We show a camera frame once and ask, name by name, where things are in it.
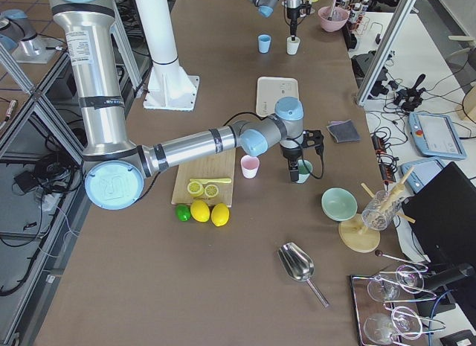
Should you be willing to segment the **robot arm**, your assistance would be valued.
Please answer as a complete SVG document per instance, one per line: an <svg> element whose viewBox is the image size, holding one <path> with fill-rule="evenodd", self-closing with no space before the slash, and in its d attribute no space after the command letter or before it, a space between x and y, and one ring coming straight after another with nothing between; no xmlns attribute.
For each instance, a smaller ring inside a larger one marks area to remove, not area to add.
<svg viewBox="0 0 476 346"><path fill-rule="evenodd" d="M199 86L180 66L167 0L135 0L152 59L147 108L191 111ZM278 0L250 0L269 17ZM298 159L314 147L324 174L324 137L303 128L303 106L283 97L274 113L258 122L237 121L215 129L156 144L136 145L127 136L125 106L120 93L111 31L119 19L114 0L49 0L54 21L65 31L79 106L86 130L84 181L98 207L120 210L144 197L144 180L153 173L238 147L257 157L279 143L288 161L291 181L298 180ZM292 15L299 0L287 0Z"/></svg>
<svg viewBox="0 0 476 346"><path fill-rule="evenodd" d="M264 17L270 17L280 0L249 0ZM289 30L292 41L297 40L298 19L300 12L305 10L310 13L311 4L302 0L284 0L286 7L286 17L289 19Z"/></svg>

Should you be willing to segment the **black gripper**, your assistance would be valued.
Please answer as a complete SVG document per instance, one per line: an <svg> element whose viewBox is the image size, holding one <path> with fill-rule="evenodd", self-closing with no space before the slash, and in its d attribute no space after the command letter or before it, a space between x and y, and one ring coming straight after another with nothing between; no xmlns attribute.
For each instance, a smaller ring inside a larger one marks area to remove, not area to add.
<svg viewBox="0 0 476 346"><path fill-rule="evenodd" d="M310 147L315 149L321 162L324 162L324 135L320 130L305 129L298 137L287 138L280 142L280 150L287 160L292 182L299 179L298 159L303 158L303 151Z"/></svg>
<svg viewBox="0 0 476 346"><path fill-rule="evenodd" d="M306 15L310 14L312 4L304 0L285 0L286 22L290 26L291 41L296 40L298 19L303 11Z"/></svg>

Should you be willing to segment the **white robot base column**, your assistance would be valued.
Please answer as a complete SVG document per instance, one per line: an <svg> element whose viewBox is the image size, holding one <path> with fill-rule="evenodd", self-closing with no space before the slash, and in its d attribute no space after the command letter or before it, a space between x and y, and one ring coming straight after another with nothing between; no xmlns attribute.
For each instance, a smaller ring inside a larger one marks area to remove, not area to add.
<svg viewBox="0 0 476 346"><path fill-rule="evenodd" d="M188 75L180 65L167 0L135 2L152 60L144 107L192 111L199 77Z"/></svg>

